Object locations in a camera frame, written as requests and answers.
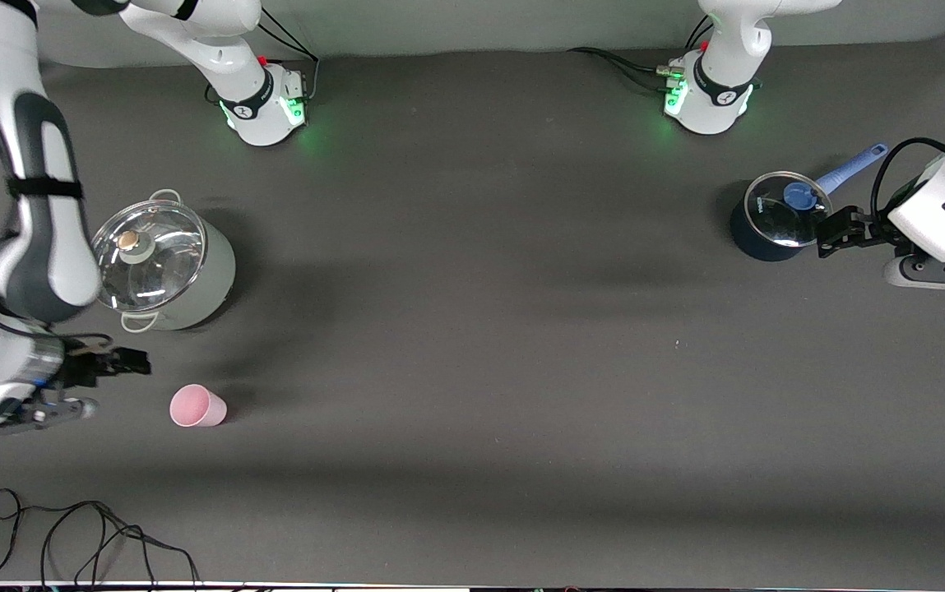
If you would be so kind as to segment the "pink plastic cup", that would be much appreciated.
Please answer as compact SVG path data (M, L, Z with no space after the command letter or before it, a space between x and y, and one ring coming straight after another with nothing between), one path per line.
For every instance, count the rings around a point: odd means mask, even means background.
M220 426L228 413L223 398L202 385L180 387L169 405L170 419L182 428Z

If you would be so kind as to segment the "glass lid, blue knob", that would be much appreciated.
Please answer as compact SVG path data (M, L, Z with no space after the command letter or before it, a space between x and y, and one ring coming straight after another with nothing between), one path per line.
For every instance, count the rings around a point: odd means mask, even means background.
M830 197L801 173L765 173L749 184L743 196L743 217L749 228L777 247L813 246L817 226L831 213Z

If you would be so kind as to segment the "dark blue saucepan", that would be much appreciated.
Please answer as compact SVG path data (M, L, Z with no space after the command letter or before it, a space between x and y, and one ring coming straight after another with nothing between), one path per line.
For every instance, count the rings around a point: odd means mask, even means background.
M822 187L822 190L824 190L831 199L831 194L835 192L841 184L847 183L847 181L851 180L857 173L862 173L865 169L874 164L874 162L881 160L888 153L889 146L885 145L885 143L878 143L877 145L867 147L866 150L860 151L855 157L852 157L841 166L837 166L833 171L812 180L818 183L819 187ZM767 243L767 241L755 235L749 228L745 217L743 217L743 197L740 199L738 205L733 206L730 217L730 232L735 246L751 258L757 260L768 262L789 260L808 248L772 246L772 244Z

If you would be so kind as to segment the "glass pot lid, grey knob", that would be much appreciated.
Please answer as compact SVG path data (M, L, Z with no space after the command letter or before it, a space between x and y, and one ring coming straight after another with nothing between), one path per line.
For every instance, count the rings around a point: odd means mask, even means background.
M145 200L101 225L92 238L99 301L118 313L146 313L178 297L206 257L206 226L176 200Z

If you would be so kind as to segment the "grey-green two-handled pot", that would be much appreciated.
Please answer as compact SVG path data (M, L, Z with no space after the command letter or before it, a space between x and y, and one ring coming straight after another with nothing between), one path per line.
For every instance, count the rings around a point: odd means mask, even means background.
M175 190L153 192L148 200L176 200L187 206ZM175 299L146 313L117 313L120 326L129 333L171 332L201 325L225 303L235 280L236 262L230 241L199 215L206 226L206 257L191 284Z

